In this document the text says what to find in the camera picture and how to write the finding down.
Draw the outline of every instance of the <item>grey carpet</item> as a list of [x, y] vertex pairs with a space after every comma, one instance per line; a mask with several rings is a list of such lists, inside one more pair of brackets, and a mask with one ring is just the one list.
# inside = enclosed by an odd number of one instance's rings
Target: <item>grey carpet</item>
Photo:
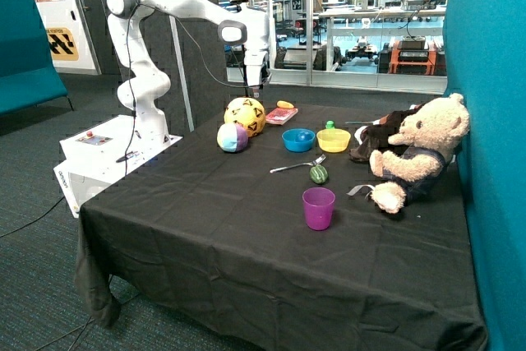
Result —
[[[75, 112], [70, 111], [66, 99], [59, 98], [0, 116], [0, 235], [38, 219], [62, 197], [53, 176], [53, 167], [63, 160], [61, 139], [128, 113], [116, 99], [117, 76], [61, 78]], [[271, 86], [263, 95], [268, 108], [278, 99], [286, 99], [297, 104], [367, 109], [378, 116], [431, 99], [416, 94], [287, 86]], [[81, 333], [89, 317], [72, 281], [76, 227], [62, 201], [38, 222], [0, 238], [0, 349], [68, 350]], [[136, 290], [121, 279], [115, 278], [111, 286], [120, 301], [129, 300], [119, 321], [111, 330], [90, 323], [72, 349], [259, 349], [240, 339], [219, 336], [142, 295], [134, 297]]]

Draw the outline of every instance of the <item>yellow warning sign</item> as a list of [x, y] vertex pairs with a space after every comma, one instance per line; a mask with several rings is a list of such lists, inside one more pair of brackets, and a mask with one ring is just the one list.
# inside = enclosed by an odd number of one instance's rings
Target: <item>yellow warning sign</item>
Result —
[[67, 28], [46, 29], [48, 33], [49, 49], [54, 61], [76, 61], [79, 53], [76, 50], [75, 40]]

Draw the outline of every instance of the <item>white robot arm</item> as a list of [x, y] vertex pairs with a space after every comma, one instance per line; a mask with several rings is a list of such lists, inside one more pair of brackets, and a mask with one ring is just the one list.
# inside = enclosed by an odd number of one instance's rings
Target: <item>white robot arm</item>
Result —
[[169, 90], [170, 80], [152, 62], [139, 29], [140, 22], [155, 10], [177, 18], [206, 19], [218, 26], [225, 44], [243, 44], [246, 83], [255, 96], [270, 79], [269, 17], [262, 11], [242, 4], [240, 12], [232, 13], [208, 0], [107, 0], [107, 4], [112, 13], [108, 17], [109, 33], [117, 56], [135, 74], [119, 86], [118, 98], [136, 110], [136, 130], [146, 140], [159, 142], [168, 136], [164, 113], [155, 107], [154, 100]]

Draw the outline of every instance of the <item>teddy bear ear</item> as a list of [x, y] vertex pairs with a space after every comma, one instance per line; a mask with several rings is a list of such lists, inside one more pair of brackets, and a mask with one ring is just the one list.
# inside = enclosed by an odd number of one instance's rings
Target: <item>teddy bear ear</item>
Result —
[[450, 99], [460, 103], [464, 104], [464, 97], [461, 94], [451, 94]]
[[462, 112], [454, 121], [450, 134], [454, 137], [462, 137], [469, 131], [469, 114]]

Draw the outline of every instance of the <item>table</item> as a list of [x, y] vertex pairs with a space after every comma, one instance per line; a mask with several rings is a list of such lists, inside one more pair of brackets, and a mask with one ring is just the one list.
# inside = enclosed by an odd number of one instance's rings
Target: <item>table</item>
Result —
[[268, 350], [483, 350], [459, 178], [451, 167], [432, 194], [397, 217], [357, 184], [378, 183], [347, 153], [323, 165], [335, 192], [332, 225], [310, 230], [302, 192], [321, 151], [286, 151], [292, 127], [376, 119], [359, 109], [299, 106], [241, 153], [217, 147], [222, 114], [159, 159], [81, 207], [76, 286], [102, 326], [118, 318], [113, 274], [147, 298], [223, 335]]
[[[344, 18], [345, 20], [356, 19], [361, 20], [362, 18], [375, 18], [385, 19], [394, 19], [394, 18], [408, 18], [414, 14], [413, 11], [402, 10], [399, 7], [391, 7], [381, 10], [341, 10], [341, 9], [331, 9], [326, 12], [319, 14], [320, 18], [325, 18], [327, 20], [327, 53], [332, 53], [333, 51], [333, 38], [336, 36], [402, 36], [406, 35], [405, 30], [401, 30], [399, 27], [405, 25], [404, 23], [399, 24], [393, 27], [373, 27], [373, 25], [368, 29], [362, 28], [349, 28], [346, 23], [345, 28], [335, 29], [335, 19]], [[438, 7], [435, 10], [420, 10], [417, 14], [419, 17], [427, 18], [432, 16], [444, 16], [445, 7]], [[413, 36], [442, 36], [442, 27], [440, 26], [429, 26], [429, 27], [412, 27], [411, 35]], [[330, 70], [332, 67], [332, 58], [327, 57], [326, 60], [326, 70]]]

